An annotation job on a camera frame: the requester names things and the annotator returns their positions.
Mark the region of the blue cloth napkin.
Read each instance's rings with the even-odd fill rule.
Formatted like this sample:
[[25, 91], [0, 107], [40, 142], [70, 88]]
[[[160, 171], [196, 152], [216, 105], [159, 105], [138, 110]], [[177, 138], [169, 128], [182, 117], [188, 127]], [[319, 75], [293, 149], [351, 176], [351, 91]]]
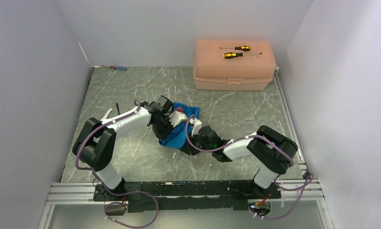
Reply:
[[[176, 110], [179, 107], [182, 108], [182, 112], [187, 116], [195, 115], [195, 118], [199, 118], [200, 108], [194, 106], [187, 106], [185, 104], [174, 102], [173, 109]], [[185, 136], [185, 125], [186, 122], [179, 124], [172, 130], [166, 139], [159, 140], [159, 144], [164, 147], [180, 149], [186, 142]]]

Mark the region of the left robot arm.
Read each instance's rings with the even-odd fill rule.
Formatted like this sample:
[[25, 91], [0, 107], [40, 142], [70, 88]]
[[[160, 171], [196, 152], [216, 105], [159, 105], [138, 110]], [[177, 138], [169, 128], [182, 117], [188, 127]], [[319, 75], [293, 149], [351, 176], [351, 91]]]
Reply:
[[174, 129], [169, 119], [173, 110], [173, 102], [160, 96], [151, 103], [136, 100], [132, 110], [113, 118], [88, 119], [72, 149], [76, 168], [81, 169], [79, 162], [87, 164], [86, 169], [94, 172], [107, 187], [106, 194], [113, 200], [120, 200], [126, 192], [126, 182], [111, 162], [116, 140], [145, 126], [152, 126], [157, 139], [166, 139]]

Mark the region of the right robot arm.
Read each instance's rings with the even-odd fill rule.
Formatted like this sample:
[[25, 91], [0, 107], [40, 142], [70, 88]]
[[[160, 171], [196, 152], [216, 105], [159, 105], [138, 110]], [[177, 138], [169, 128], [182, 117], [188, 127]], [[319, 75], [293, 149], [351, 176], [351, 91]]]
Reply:
[[274, 129], [262, 125], [250, 135], [225, 140], [210, 127], [202, 127], [197, 134], [188, 134], [180, 151], [188, 155], [209, 152], [219, 162], [231, 162], [244, 156], [255, 156], [262, 166], [253, 178], [251, 192], [257, 198], [269, 193], [270, 185], [293, 165], [298, 146]]

